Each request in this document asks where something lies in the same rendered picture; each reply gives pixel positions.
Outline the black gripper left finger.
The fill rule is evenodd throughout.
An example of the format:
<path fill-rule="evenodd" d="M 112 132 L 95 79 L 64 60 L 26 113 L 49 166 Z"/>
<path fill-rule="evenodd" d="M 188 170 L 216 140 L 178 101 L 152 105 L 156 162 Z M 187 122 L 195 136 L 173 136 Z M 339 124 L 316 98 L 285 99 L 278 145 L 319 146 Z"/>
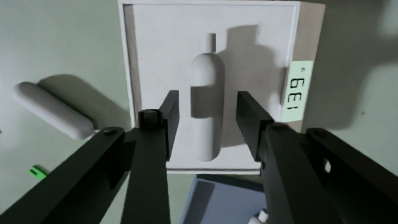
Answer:
<path fill-rule="evenodd" d="M 179 90 L 159 109 L 139 111 L 138 121 L 128 132 L 112 126 L 96 133 L 6 209 L 0 224 L 100 224 L 129 172 L 120 224 L 171 224 L 166 162 L 180 121 Z"/>

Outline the grey gas cylinder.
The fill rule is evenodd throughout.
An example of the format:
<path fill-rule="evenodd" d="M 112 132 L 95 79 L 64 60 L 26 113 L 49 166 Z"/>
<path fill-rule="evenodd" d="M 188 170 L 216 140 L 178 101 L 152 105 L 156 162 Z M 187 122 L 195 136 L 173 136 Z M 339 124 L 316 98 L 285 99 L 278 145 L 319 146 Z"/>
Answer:
<path fill-rule="evenodd" d="M 253 215 L 248 224 L 268 224 L 267 222 L 268 214 L 267 209 L 262 208 L 260 214 Z"/>
<path fill-rule="evenodd" d="M 216 33 L 201 33 L 201 52 L 190 67 L 191 151 L 201 161 L 221 150 L 225 65 L 216 52 Z"/>

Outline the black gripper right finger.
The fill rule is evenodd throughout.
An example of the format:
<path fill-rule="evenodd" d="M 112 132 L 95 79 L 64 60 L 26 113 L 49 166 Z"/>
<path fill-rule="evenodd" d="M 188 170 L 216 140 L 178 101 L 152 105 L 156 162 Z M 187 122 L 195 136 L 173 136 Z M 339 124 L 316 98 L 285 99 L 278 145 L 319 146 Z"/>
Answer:
<path fill-rule="evenodd" d="M 344 140 L 297 133 L 248 91 L 238 91 L 235 120 L 261 162 L 269 224 L 398 224 L 398 176 Z"/>

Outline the blue-grey open tray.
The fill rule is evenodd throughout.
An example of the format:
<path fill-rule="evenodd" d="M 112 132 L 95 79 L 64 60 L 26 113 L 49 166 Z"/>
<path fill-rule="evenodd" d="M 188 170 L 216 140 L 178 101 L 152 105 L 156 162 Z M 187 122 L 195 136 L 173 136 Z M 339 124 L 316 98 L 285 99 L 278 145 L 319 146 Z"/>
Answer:
<path fill-rule="evenodd" d="M 179 224 L 248 224 L 253 215 L 267 208 L 263 194 L 261 183 L 195 173 Z"/>

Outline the white digital scale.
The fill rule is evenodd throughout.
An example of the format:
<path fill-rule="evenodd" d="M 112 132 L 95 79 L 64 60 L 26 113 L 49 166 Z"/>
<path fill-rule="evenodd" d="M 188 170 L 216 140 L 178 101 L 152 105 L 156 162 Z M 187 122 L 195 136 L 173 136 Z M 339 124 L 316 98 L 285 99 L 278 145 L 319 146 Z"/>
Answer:
<path fill-rule="evenodd" d="M 261 163 L 235 120 L 238 91 L 248 91 L 275 121 L 300 133 L 325 5 L 118 1 L 132 127 L 139 111 L 159 109 L 170 90 L 179 90 L 180 121 L 167 173 L 259 174 Z M 214 54 L 225 65 L 221 150 L 211 161 L 191 151 L 190 67 L 202 53 L 201 33 L 216 33 Z"/>

